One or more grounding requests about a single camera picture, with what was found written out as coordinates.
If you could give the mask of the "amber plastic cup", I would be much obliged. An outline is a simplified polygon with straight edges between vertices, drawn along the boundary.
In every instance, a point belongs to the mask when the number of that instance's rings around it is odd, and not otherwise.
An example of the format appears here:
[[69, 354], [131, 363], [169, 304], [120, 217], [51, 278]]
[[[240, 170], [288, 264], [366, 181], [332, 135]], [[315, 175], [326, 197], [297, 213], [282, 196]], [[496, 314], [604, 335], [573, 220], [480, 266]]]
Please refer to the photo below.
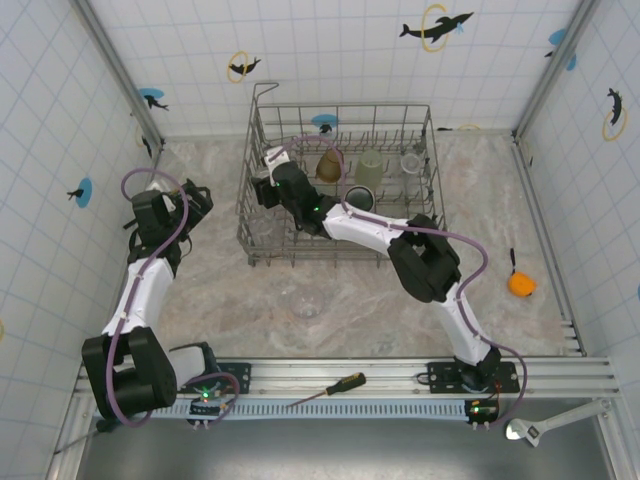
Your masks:
[[316, 166], [316, 178], [328, 184], [336, 183], [342, 175], [342, 153], [339, 150], [327, 149]]

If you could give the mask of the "black controller board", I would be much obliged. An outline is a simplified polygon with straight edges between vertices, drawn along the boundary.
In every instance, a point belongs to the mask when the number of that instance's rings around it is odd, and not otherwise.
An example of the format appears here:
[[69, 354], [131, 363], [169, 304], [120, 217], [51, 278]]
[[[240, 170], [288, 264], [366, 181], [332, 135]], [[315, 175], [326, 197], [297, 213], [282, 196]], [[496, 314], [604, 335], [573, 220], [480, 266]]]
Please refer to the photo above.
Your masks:
[[496, 399], [469, 400], [465, 402], [467, 423], [474, 431], [485, 428], [495, 422], [500, 413], [499, 402]]
[[219, 418], [223, 407], [224, 403], [218, 397], [209, 391], [203, 391], [190, 402], [187, 422], [195, 431], [201, 428], [208, 430]]

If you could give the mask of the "yellow black handled screwdriver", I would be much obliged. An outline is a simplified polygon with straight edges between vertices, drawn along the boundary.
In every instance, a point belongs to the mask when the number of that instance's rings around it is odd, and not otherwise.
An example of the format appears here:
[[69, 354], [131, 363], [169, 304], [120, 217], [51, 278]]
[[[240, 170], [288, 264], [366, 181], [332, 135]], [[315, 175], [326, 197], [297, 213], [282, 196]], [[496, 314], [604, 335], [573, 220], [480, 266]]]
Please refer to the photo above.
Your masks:
[[298, 405], [307, 403], [309, 401], [315, 400], [323, 396], [333, 396], [335, 394], [345, 393], [350, 390], [356, 389], [360, 386], [363, 386], [365, 384], [366, 384], [366, 376], [362, 372], [358, 372], [353, 375], [341, 378], [335, 384], [325, 388], [324, 390], [322, 390], [317, 394], [314, 394], [312, 396], [309, 396], [307, 398], [304, 398], [289, 404], [288, 408], [296, 407]]

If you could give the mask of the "aluminium frame cross bar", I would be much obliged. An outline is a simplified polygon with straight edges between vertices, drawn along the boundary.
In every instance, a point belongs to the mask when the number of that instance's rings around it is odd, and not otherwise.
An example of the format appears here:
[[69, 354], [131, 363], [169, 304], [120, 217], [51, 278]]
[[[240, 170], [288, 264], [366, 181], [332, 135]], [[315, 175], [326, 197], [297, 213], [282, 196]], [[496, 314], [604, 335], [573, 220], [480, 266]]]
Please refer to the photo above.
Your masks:
[[[382, 143], [383, 140], [399, 140], [401, 135], [404, 135], [406, 140], [417, 141], [420, 138], [421, 130], [383, 130], [383, 131], [353, 131], [353, 132], [338, 132], [334, 136], [336, 142], [356, 141], [364, 142], [365, 140], [374, 140], [376, 143]], [[435, 138], [439, 136], [454, 137], [454, 136], [498, 136], [513, 138], [514, 131], [510, 129], [453, 129], [453, 130], [433, 130]], [[284, 136], [276, 136], [274, 138], [267, 137], [266, 142], [271, 145], [282, 145], [293, 138], [300, 136], [311, 136], [311, 133], [295, 133], [285, 134]], [[242, 143], [246, 140], [246, 134], [206, 134], [206, 135], [172, 135], [165, 138], [167, 143], [177, 142], [213, 142], [213, 141], [235, 141], [239, 140]]]

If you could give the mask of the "blue disc shark sticker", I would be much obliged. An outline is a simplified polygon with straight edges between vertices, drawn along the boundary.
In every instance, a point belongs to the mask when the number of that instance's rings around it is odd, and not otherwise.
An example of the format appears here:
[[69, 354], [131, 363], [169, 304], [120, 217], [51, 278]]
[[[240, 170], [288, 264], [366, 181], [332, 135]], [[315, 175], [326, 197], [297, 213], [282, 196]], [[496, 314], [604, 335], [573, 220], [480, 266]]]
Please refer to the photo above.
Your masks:
[[157, 88], [144, 87], [139, 88], [138, 92], [142, 99], [147, 103], [147, 106], [150, 110], [156, 108], [164, 111], [169, 110], [169, 106], [167, 104], [161, 103], [161, 100], [165, 97], [165, 93]]

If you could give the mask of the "aluminium corner post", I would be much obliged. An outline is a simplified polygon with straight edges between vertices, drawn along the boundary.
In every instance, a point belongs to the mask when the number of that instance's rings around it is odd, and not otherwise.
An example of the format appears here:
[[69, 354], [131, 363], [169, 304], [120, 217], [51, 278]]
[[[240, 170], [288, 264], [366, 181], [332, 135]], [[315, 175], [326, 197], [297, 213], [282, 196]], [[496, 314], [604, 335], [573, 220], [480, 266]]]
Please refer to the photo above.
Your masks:
[[531, 130], [556, 82], [576, 53], [580, 39], [601, 3], [602, 0], [580, 0], [578, 2], [578, 7], [565, 30], [563, 39], [554, 49], [550, 63], [536, 84], [519, 123], [512, 131], [512, 137], [516, 144], [519, 144]]
[[160, 151], [164, 139], [153, 120], [150, 110], [136, 88], [113, 42], [102, 25], [91, 0], [69, 0], [85, 30], [124, 95], [132, 116], [138, 122], [142, 135], [152, 148]]

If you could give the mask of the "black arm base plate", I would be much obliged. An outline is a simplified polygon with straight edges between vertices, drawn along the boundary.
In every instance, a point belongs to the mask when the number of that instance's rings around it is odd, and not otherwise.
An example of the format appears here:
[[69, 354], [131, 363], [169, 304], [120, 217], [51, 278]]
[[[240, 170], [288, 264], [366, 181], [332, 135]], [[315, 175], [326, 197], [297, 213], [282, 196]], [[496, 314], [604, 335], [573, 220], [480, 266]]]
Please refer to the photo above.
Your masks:
[[430, 362], [427, 385], [432, 394], [484, 394], [498, 386], [502, 393], [519, 393], [520, 381], [512, 362], [501, 362], [489, 373], [462, 362]]
[[[219, 362], [217, 364], [220, 372], [233, 375], [238, 383], [241, 394], [248, 394], [251, 383], [252, 365], [247, 362]], [[180, 394], [198, 394], [200, 391], [222, 391], [227, 387], [232, 387], [231, 381], [226, 378], [213, 378], [195, 382], [183, 386]]]

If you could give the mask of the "clear stemless glass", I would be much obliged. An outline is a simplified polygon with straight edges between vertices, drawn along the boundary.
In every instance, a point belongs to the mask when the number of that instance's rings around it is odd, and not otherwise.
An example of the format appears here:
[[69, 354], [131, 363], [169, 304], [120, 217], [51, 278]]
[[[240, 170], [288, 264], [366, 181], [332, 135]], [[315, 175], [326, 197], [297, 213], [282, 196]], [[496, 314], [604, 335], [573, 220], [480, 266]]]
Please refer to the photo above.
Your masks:
[[325, 296], [319, 287], [306, 283], [291, 283], [280, 291], [280, 302], [299, 319], [316, 318], [325, 310]]

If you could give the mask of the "pale green dimpled cup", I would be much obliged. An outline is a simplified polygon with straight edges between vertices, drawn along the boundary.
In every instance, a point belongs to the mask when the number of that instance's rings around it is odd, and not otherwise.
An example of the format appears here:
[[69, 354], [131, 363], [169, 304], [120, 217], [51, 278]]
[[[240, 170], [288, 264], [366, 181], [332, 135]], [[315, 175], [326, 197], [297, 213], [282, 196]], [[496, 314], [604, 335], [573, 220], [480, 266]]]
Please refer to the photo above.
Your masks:
[[362, 152], [355, 170], [355, 183], [374, 191], [381, 184], [383, 177], [382, 154], [373, 149]]

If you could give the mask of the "black cup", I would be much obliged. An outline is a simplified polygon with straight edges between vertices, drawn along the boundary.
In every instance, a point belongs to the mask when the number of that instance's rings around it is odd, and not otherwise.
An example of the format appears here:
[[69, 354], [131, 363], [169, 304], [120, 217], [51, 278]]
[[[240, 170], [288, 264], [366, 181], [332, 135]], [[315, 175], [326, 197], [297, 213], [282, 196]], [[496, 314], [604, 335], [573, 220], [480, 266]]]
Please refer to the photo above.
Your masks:
[[345, 194], [345, 202], [359, 210], [371, 212], [375, 206], [375, 196], [366, 186], [356, 185], [349, 188]]

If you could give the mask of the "blue patches sticker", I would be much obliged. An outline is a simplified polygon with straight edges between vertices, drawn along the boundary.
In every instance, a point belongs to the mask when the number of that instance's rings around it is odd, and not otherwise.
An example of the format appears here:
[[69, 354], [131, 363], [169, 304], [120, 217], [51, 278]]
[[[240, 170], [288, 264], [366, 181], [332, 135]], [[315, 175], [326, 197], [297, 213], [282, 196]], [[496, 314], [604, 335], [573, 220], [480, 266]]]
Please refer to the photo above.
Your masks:
[[[559, 29], [555, 32], [553, 32], [549, 37], [548, 37], [548, 42], [549, 44], [553, 47], [552, 50], [550, 50], [548, 53], [546, 53], [544, 55], [545, 58], [551, 58], [555, 52], [555, 49], [561, 44], [561, 42], [564, 40], [564, 37], [566, 35], [566, 30], [565, 29]], [[572, 54], [572, 56], [570, 57], [567, 65], [566, 65], [566, 70], [567, 71], [572, 71], [575, 69], [577, 64], [577, 53], [574, 52]]]

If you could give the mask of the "aluminium mounting rail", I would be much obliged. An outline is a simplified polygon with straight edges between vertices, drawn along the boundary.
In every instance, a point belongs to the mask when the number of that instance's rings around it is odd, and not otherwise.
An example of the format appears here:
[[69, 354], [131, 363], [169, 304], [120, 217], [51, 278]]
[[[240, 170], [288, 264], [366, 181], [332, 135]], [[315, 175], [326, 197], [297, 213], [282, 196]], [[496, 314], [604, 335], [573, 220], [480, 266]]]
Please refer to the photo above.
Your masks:
[[[246, 399], [299, 400], [342, 377], [362, 372], [367, 383], [350, 398], [429, 398], [434, 394], [415, 376], [426, 370], [426, 358], [249, 359], [252, 365]], [[527, 398], [605, 398], [620, 395], [610, 361], [589, 357], [529, 357]]]

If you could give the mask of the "silver adjustable wrench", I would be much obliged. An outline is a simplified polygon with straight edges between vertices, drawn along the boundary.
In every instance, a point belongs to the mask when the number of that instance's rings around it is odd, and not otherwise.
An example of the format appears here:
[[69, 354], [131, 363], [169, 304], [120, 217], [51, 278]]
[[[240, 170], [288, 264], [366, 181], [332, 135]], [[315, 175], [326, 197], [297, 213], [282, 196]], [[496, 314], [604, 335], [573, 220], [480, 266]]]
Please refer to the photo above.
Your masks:
[[532, 447], [537, 447], [545, 433], [608, 413], [610, 410], [611, 401], [600, 399], [537, 422], [514, 418], [506, 425], [505, 437], [510, 441], [526, 440]]

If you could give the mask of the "blue disc small fish sticker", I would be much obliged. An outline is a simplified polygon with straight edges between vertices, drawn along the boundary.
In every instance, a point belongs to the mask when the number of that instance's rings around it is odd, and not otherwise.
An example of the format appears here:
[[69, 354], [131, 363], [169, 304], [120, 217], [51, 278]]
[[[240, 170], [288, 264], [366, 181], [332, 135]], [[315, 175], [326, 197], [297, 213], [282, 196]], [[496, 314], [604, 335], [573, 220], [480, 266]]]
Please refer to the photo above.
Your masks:
[[74, 190], [66, 193], [68, 200], [73, 200], [81, 209], [84, 209], [89, 205], [92, 194], [93, 182], [89, 177], [83, 178]]

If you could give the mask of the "orange tape measure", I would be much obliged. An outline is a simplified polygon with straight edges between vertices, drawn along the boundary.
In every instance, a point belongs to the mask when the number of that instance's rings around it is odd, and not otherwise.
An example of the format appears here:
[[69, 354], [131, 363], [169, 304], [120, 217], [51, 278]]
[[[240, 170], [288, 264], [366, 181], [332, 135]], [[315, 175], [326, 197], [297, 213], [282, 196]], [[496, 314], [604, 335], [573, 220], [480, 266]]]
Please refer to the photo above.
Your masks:
[[509, 250], [512, 271], [507, 280], [507, 288], [511, 294], [519, 298], [533, 295], [537, 289], [537, 283], [528, 275], [517, 270], [515, 249]]

